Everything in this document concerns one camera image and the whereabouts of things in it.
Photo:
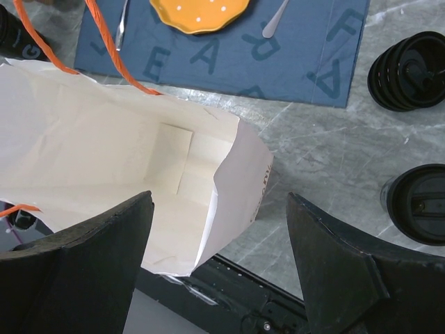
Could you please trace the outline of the silver fork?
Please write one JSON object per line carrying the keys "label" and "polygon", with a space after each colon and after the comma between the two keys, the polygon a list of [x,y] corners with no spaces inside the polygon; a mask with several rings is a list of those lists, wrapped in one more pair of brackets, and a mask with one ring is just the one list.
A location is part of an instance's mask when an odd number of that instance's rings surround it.
{"label": "silver fork", "polygon": [[120,16],[120,21],[119,21],[119,24],[118,24],[118,27],[117,27],[117,31],[116,31],[116,35],[115,35],[115,49],[117,51],[121,50],[122,44],[123,44],[124,31],[125,31],[125,26],[126,26],[127,11],[128,11],[128,7],[129,7],[129,2],[130,2],[130,0],[125,0],[124,1],[124,5],[123,5],[121,16]]}

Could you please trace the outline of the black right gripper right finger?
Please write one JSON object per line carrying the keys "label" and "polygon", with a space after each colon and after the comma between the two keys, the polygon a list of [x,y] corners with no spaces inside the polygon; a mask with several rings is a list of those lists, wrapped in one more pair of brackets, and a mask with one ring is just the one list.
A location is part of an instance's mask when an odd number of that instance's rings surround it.
{"label": "black right gripper right finger", "polygon": [[286,220],[311,332],[444,332],[444,258],[374,237],[296,193]]}

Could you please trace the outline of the orange dotted plate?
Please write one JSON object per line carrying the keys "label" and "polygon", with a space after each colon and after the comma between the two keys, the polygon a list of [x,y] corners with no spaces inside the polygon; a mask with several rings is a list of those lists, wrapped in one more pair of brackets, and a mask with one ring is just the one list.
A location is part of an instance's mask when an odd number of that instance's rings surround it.
{"label": "orange dotted plate", "polygon": [[245,12],[249,0],[150,0],[159,19],[192,35],[219,31]]}

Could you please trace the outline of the cream paper gift bag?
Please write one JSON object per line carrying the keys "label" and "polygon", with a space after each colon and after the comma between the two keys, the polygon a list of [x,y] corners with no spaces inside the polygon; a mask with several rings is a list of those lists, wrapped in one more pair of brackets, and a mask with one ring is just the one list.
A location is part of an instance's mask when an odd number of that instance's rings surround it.
{"label": "cream paper gift bag", "polygon": [[189,276],[254,221],[273,164],[234,114],[49,61],[1,65],[1,200],[58,232],[142,193],[144,269]]}

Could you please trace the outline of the silver spoon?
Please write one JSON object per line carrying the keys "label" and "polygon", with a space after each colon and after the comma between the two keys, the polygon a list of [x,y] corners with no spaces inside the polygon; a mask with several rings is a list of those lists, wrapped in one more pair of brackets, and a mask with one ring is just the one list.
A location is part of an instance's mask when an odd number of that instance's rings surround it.
{"label": "silver spoon", "polygon": [[281,17],[288,5],[289,0],[283,0],[281,6],[278,8],[277,12],[270,19],[269,23],[263,28],[262,37],[265,39],[270,39],[275,35],[277,26],[281,20]]}

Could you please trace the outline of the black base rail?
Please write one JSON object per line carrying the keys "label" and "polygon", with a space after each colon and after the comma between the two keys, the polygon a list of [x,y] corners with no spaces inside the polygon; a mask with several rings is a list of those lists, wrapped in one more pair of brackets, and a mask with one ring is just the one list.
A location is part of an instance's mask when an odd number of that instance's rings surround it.
{"label": "black base rail", "polygon": [[141,269],[136,288],[208,333],[309,333],[301,299],[221,255],[191,276]]}

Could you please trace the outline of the dark translucent coffee cup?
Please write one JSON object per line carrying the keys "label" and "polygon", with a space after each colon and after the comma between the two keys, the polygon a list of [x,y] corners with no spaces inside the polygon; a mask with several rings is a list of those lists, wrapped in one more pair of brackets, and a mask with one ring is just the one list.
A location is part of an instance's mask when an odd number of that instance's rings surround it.
{"label": "dark translucent coffee cup", "polygon": [[390,179],[388,179],[382,186],[381,190],[380,190],[380,205],[382,207],[382,209],[388,214],[388,216],[391,216],[390,212],[389,212],[389,207],[387,204],[387,200],[389,198],[389,192],[391,190],[391,186],[393,185],[393,183],[396,181],[397,177],[391,177]]}

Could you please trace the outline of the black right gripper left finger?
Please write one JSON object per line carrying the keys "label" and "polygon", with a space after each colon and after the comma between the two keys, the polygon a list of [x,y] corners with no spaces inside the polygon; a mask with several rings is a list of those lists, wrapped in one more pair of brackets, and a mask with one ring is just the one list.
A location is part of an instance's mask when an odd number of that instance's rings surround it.
{"label": "black right gripper left finger", "polygon": [[2,333],[121,333],[154,215],[150,191],[1,254]]}

